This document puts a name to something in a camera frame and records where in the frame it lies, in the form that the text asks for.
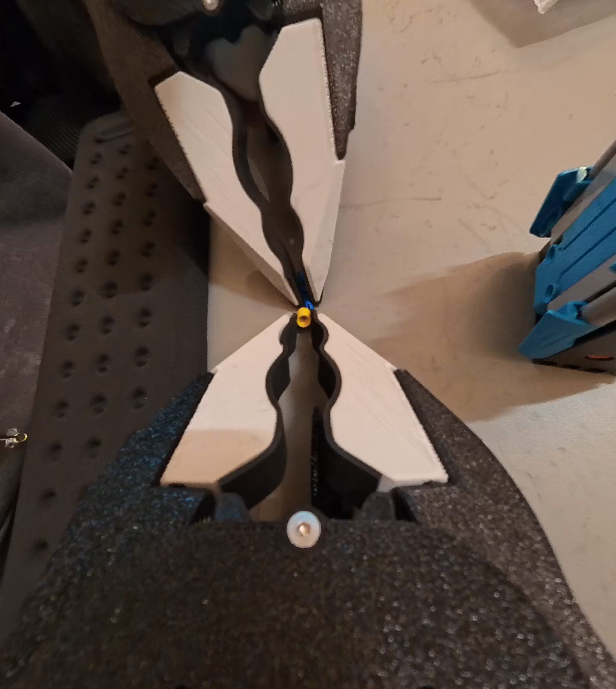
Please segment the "black perforated wrist rest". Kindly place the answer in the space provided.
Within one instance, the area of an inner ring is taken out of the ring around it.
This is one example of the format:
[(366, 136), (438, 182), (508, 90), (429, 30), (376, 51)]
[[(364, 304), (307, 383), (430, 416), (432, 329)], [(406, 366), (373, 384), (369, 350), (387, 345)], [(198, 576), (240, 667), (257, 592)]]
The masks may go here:
[(0, 646), (84, 492), (207, 371), (210, 219), (123, 111), (81, 133), (0, 596)]

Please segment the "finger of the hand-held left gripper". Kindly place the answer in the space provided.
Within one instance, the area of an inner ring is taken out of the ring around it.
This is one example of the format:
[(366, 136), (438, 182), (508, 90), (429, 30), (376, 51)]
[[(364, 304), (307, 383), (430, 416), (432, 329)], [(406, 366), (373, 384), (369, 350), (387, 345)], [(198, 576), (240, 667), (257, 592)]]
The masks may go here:
[(267, 129), (249, 123), (233, 94), (185, 72), (155, 87), (204, 197), (204, 208), (293, 306), (303, 306), (265, 236), (270, 210)]
[(288, 149), (290, 203), (300, 221), (302, 261), (321, 300), (332, 256), (345, 161), (335, 143), (322, 22), (283, 27), (259, 74), (262, 105)]

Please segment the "blue black brick model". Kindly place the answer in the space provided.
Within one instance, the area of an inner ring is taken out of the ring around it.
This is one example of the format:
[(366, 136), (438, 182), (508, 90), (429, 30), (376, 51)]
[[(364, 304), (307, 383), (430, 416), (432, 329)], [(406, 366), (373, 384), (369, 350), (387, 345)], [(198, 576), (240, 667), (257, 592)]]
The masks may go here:
[(616, 140), (592, 166), (560, 173), (530, 233), (535, 325), (519, 353), (539, 365), (616, 375)]

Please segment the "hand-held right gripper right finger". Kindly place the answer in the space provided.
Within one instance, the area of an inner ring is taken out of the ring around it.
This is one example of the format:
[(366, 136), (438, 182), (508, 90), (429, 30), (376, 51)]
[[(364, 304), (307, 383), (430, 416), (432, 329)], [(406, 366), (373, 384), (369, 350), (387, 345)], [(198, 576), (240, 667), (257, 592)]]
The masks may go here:
[(404, 371), (326, 315), (314, 316), (311, 337), (326, 398), (312, 417), (312, 505), (349, 519), (378, 495), (448, 487)]

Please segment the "grey desk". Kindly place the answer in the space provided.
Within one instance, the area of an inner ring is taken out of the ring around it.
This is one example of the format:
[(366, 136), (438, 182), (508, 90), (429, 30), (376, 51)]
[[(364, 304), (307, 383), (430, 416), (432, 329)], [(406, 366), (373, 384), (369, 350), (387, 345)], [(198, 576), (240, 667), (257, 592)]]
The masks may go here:
[(472, 1), (365, 1), (323, 312), (483, 441), (616, 659), (616, 376), (533, 365), (529, 226), (616, 136), (616, 13), (516, 45)]

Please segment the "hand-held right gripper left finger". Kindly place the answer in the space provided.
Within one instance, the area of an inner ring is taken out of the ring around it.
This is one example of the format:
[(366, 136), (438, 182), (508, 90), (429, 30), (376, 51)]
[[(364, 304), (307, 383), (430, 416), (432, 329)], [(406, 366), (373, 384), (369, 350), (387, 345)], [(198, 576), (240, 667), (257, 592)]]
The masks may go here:
[(212, 369), (162, 486), (234, 493), (248, 508), (277, 489), (287, 454), (278, 400), (290, 382), (296, 337), (289, 312)]

